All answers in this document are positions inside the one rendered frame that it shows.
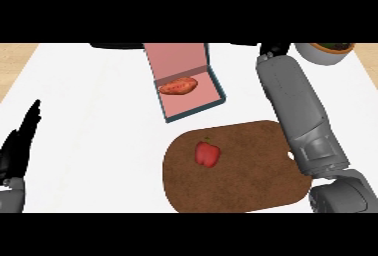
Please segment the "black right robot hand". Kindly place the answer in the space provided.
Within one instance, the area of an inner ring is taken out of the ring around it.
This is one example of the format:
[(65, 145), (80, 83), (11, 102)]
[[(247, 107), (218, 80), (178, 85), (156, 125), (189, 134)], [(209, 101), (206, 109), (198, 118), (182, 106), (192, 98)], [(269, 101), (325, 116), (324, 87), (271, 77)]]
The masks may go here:
[(288, 53), (290, 43), (263, 43), (260, 46), (260, 55), (266, 58), (283, 56)]

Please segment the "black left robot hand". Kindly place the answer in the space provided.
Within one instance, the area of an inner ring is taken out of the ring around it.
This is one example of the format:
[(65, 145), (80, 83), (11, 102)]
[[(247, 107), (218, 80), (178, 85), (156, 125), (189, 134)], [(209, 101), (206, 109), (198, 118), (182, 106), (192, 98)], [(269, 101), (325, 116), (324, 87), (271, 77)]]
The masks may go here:
[(40, 120), (40, 100), (36, 100), (26, 114), (21, 127), (11, 132), (0, 148), (2, 185), (12, 178), (23, 178), (26, 176), (30, 149)]

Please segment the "pink cardboard box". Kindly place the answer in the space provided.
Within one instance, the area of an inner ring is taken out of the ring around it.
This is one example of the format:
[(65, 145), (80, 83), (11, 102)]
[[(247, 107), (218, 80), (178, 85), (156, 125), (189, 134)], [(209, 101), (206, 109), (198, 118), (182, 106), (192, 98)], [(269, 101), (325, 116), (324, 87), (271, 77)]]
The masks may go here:
[[(167, 123), (225, 103), (226, 95), (210, 64), (207, 43), (147, 43), (145, 53)], [(160, 87), (182, 77), (198, 81), (194, 91), (185, 95), (161, 94)]]

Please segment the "brown wooden cutting board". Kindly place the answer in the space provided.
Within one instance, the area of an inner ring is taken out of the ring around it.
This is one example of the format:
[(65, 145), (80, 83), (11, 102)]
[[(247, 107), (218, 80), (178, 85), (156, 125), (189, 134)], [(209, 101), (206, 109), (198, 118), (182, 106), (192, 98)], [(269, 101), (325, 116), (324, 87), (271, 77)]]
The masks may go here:
[[(210, 138), (219, 162), (195, 162), (195, 147)], [(250, 212), (299, 202), (312, 178), (300, 173), (275, 121), (200, 129), (172, 142), (163, 162), (166, 196), (179, 212)]]

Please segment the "grey plant pot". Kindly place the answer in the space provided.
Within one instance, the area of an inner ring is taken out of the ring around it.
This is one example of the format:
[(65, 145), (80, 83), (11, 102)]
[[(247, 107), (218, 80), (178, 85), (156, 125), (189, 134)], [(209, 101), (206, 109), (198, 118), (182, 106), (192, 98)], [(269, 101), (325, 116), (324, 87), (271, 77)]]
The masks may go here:
[(355, 48), (355, 43), (347, 43), (342, 50), (330, 49), (319, 43), (296, 43), (302, 57), (314, 64), (331, 66), (342, 62)]

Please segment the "black flat object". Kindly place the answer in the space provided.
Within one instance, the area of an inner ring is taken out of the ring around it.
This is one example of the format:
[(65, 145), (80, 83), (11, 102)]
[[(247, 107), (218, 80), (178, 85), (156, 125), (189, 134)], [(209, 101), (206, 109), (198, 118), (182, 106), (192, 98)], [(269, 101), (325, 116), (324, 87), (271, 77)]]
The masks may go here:
[(94, 48), (135, 50), (144, 49), (144, 43), (89, 43)]

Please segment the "red bell pepper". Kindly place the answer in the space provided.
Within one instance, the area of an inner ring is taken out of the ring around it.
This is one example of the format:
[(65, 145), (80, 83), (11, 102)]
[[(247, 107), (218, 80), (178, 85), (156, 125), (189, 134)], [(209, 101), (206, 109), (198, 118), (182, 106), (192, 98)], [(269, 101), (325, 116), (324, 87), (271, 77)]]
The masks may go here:
[(200, 165), (213, 168), (219, 162), (221, 154), (221, 148), (210, 143), (210, 138), (198, 142), (195, 147), (195, 162)]

